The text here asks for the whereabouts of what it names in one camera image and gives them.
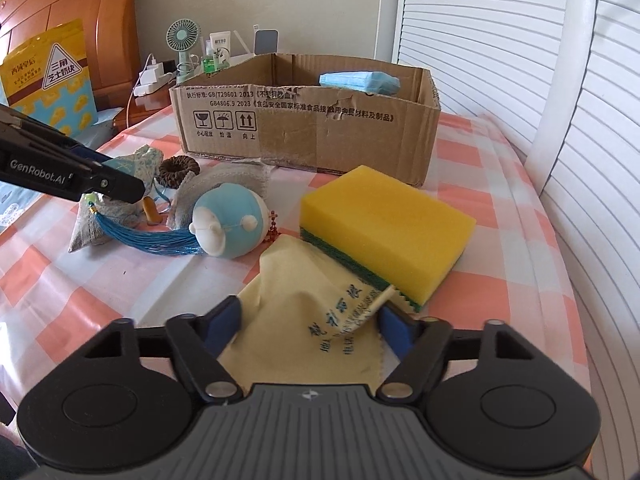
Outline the blue patterned sachet pouch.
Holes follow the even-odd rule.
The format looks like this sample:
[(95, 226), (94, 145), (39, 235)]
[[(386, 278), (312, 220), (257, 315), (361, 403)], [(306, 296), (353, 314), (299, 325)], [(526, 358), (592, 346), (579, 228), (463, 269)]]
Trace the blue patterned sachet pouch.
[[(160, 174), (160, 163), (164, 160), (163, 153), (157, 148), (143, 145), (137, 151), (124, 156), (111, 158), (103, 163), (108, 169), (114, 169), (123, 174), (127, 180), (116, 185), (117, 192), (130, 192), (132, 200), (122, 200), (128, 204), (141, 203), (144, 196), (152, 197), (152, 187), (156, 177)], [(121, 200), (107, 195), (103, 191), (94, 191), (111, 198)], [(96, 214), (98, 222), (103, 231), (111, 237), (128, 247), (159, 256), (183, 256), (197, 255), (202, 250), (194, 235), (187, 229), (149, 232), (139, 228), (139, 223), (133, 228), (122, 226), (110, 219), (107, 219), (99, 212)]]

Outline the yellow green sponge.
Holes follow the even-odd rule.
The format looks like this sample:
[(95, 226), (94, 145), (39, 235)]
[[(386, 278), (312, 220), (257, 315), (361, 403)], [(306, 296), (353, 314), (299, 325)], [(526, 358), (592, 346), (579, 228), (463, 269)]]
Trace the yellow green sponge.
[(300, 237), (420, 311), (469, 244), (474, 218), (367, 166), (305, 195)]

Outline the yellow microfiber cloth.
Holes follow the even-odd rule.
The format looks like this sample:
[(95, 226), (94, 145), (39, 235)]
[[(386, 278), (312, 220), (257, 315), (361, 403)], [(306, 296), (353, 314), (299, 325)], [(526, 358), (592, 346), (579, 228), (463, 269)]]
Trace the yellow microfiber cloth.
[(317, 247), (282, 235), (240, 292), (239, 333), (219, 357), (239, 385), (365, 384), (382, 380), (375, 315), (380, 292)]

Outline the blue white round plush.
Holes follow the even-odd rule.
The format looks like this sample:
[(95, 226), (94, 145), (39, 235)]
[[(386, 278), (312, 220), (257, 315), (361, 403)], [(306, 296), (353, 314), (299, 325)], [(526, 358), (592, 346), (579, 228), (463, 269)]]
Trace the blue white round plush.
[(206, 255), (235, 259), (262, 244), (270, 223), (270, 210), (258, 194), (223, 183), (195, 202), (189, 231)]

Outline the grey sachet bag with lace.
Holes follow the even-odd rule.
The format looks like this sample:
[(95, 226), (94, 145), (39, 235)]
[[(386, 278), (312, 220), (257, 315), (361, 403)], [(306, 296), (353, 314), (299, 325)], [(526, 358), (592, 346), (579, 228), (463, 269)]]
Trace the grey sachet bag with lace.
[(167, 217), (171, 230), (186, 229), (191, 221), (196, 201), (206, 192), (219, 188), (225, 183), (244, 186), (260, 197), (267, 196), (268, 182), (272, 167), (264, 164), (240, 164), (221, 162), (206, 167), (199, 174), (189, 171), (172, 199)]

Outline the blue face mask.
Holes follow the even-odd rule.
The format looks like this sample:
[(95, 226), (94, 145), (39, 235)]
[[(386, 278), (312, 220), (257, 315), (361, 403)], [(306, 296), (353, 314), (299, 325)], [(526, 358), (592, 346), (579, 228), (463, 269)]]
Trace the blue face mask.
[(325, 73), (319, 76), (319, 84), (381, 96), (396, 96), (400, 90), (400, 80), (384, 72)]

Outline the yellow snack bag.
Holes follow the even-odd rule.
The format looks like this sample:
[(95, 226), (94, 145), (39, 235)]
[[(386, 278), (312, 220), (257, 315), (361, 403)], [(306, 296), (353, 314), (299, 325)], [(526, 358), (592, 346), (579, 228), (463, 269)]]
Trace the yellow snack bag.
[(98, 119), (78, 18), (30, 38), (1, 65), (6, 105), (73, 136)]

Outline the small orange cylinder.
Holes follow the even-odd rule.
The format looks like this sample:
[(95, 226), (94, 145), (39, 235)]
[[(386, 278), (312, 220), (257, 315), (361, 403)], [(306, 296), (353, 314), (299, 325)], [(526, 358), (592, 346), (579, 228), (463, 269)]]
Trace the small orange cylinder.
[(158, 226), (163, 223), (163, 217), (158, 212), (154, 200), (150, 196), (142, 198), (142, 210), (145, 215), (146, 222), (151, 226)]

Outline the wooden nightstand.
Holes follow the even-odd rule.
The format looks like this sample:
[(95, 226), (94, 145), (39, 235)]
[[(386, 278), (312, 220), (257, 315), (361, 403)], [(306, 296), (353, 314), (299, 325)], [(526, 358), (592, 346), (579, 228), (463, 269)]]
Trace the wooden nightstand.
[(133, 98), (128, 108), (123, 108), (113, 119), (112, 125), (117, 132), (137, 125), (142, 120), (151, 117), (159, 110), (170, 105), (169, 89), (171, 84), (166, 84), (157, 92), (147, 96)]

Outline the white power strip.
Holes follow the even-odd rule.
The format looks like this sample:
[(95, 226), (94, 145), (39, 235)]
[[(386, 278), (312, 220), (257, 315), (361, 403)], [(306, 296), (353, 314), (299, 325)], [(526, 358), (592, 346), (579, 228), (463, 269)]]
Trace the white power strip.
[(150, 54), (145, 61), (143, 70), (139, 73), (132, 95), (136, 98), (149, 96), (174, 80), (175, 73), (166, 70), (165, 65), (158, 62), (155, 56)]

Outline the orange white checkered tablecloth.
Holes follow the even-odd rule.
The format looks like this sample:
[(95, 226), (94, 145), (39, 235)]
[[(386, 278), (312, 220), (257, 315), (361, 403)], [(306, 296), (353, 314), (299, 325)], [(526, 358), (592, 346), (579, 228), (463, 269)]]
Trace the orange white checkered tablecloth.
[[(587, 385), (587, 352), (558, 242), (525, 170), (491, 122), (439, 118), (424, 190), (473, 217), (468, 246), (426, 305), (459, 328), (500, 318)], [(157, 257), (111, 242), (71, 252), (77, 207), (37, 198), (1, 235), (1, 390), (18, 403), (114, 318), (157, 325), (205, 310), (257, 274), (235, 261)]]

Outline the green bottle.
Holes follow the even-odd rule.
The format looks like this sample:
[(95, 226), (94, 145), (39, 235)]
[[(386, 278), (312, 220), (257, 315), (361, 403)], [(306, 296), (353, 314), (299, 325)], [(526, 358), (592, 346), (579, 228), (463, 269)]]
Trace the green bottle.
[(204, 74), (213, 74), (217, 70), (217, 59), (213, 53), (205, 53), (201, 57), (202, 70)]

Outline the green desk fan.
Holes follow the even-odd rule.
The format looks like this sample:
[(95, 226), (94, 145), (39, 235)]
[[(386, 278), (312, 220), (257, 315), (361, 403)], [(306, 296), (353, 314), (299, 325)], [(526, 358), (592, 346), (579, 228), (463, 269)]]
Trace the green desk fan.
[(190, 18), (179, 18), (167, 29), (166, 44), (178, 54), (176, 84), (183, 84), (194, 76), (200, 58), (191, 50), (198, 44), (198, 38), (200, 26)]

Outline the phone on white stand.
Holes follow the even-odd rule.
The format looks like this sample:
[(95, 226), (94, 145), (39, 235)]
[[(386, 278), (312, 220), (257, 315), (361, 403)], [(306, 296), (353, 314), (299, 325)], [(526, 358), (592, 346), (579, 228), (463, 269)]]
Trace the phone on white stand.
[(257, 29), (254, 33), (254, 53), (256, 55), (276, 53), (279, 47), (277, 29)]

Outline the white louvered wardrobe door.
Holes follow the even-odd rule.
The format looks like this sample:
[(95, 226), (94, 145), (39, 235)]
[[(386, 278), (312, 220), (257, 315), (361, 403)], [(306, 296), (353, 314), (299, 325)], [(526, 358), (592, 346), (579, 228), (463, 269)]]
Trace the white louvered wardrobe door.
[(602, 416), (593, 468), (639, 469), (639, 0), (398, 0), (393, 59), (486, 115), (559, 237)]

